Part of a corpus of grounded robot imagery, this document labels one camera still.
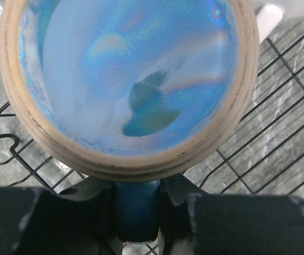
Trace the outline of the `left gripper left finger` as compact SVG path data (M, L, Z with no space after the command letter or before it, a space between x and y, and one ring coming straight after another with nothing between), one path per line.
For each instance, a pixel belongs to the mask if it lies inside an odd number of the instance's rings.
M54 194L0 187L0 254L119 254L112 182L88 177Z

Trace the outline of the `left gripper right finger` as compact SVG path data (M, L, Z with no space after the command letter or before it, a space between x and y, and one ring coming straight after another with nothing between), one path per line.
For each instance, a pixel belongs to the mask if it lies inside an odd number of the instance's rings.
M304 200L209 194L183 175L160 183L163 254L304 254Z

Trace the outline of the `blue butterfly mug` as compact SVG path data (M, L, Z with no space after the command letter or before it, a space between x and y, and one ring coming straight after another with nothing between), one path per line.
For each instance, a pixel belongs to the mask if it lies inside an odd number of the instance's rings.
M115 183L131 242L158 233L161 179L238 125L258 50L251 1L6 1L0 22L17 118L57 160Z

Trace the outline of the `white faceted mug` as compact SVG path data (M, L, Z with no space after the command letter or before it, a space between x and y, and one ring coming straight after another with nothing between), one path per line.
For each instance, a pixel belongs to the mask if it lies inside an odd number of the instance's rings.
M276 27L288 21L304 18L304 0L252 0L262 43Z

